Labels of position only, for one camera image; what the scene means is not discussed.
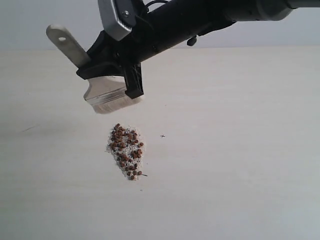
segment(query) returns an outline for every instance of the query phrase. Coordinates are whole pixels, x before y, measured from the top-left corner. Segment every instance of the brush bristles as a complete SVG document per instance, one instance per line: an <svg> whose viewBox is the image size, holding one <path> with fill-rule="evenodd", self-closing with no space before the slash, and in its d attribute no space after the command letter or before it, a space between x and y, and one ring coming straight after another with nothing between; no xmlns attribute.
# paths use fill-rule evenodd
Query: brush bristles
<svg viewBox="0 0 320 240"><path fill-rule="evenodd" d="M107 103L93 105L92 107L97 114L110 114L128 106L138 104L144 98L144 96L140 96L136 99L131 99L128 96L123 96Z"/></svg>

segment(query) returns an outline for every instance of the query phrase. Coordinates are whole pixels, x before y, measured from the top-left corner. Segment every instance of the brush handle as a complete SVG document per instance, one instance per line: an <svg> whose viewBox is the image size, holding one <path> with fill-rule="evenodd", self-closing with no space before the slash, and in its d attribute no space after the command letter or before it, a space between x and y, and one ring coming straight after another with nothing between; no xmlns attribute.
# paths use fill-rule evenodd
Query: brush handle
<svg viewBox="0 0 320 240"><path fill-rule="evenodd" d="M77 68L91 61L86 51L64 26L52 24L47 27L46 35Z"/></svg>

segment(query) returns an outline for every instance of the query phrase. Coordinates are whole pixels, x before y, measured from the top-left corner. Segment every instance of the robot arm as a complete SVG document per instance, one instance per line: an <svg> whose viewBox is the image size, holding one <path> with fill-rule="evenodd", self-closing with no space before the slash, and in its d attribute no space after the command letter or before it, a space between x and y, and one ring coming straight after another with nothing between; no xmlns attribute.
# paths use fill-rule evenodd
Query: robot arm
<svg viewBox="0 0 320 240"><path fill-rule="evenodd" d="M152 4L160 7L149 11ZM297 8L320 8L320 0L98 0L104 30L79 68L83 79L122 76L126 94L144 94L141 62L197 36L236 22L279 21Z"/></svg>

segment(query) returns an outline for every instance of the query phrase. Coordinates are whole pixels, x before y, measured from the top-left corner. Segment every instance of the white table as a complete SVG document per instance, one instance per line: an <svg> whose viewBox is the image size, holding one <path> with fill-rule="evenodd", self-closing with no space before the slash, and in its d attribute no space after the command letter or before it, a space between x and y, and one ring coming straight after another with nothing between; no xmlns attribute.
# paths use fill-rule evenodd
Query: white table
<svg viewBox="0 0 320 240"><path fill-rule="evenodd" d="M75 71L0 53L1 240L320 239L320 46L169 50L143 64L146 100L110 115ZM105 152L118 122L148 177Z"/></svg>

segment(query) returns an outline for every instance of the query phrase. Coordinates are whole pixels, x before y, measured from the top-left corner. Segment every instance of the pile of seeds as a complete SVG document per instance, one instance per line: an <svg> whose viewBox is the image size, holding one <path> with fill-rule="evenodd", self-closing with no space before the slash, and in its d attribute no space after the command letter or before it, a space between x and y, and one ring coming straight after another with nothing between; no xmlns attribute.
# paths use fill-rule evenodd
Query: pile of seeds
<svg viewBox="0 0 320 240"><path fill-rule="evenodd" d="M142 155L144 143L140 134L130 128L123 128L119 123L114 126L109 140L109 149L117 165L130 180L142 175Z"/></svg>

